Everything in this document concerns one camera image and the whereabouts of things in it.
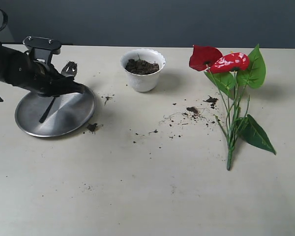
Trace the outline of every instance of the white table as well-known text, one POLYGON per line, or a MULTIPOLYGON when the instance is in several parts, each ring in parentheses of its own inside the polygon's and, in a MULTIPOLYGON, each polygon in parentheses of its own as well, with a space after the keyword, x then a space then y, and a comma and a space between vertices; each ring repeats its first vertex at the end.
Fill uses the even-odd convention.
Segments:
POLYGON ((145 94, 126 86, 119 59, 130 49, 63 46, 53 57, 57 69, 76 61, 76 81, 96 94, 95 135, 27 135, 14 121, 27 91, 0 83, 0 236, 295 236, 295 50, 261 49, 266 81, 250 91, 277 155, 241 143, 228 172, 210 123, 225 111, 202 102, 219 96, 188 67, 192 49, 156 48, 167 64, 145 94), (208 121, 183 119, 191 106, 208 121))

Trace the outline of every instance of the white flower pot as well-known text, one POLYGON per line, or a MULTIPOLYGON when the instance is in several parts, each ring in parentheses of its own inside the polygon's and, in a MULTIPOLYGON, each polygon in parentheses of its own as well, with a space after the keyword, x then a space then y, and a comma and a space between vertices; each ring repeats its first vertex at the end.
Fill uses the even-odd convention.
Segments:
POLYGON ((159 81, 160 72, 165 66, 165 58, 155 50, 140 48, 131 50, 123 55, 120 63, 126 72, 128 84, 137 92, 147 92, 156 87, 159 81), (141 59, 146 60, 149 63, 157 63, 159 65, 159 70, 149 75, 136 75, 130 73, 125 69, 130 59, 141 59))

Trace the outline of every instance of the red anthurium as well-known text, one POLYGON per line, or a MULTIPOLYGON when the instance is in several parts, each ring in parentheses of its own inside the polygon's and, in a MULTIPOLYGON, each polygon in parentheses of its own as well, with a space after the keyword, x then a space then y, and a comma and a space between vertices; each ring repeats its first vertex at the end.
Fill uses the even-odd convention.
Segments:
POLYGON ((249 66, 249 58, 244 53, 231 53, 220 58, 213 66, 211 73, 245 70, 249 66))
POLYGON ((213 47, 193 45, 193 53, 189 60, 189 67, 197 71, 205 70, 222 57, 222 53, 213 47))

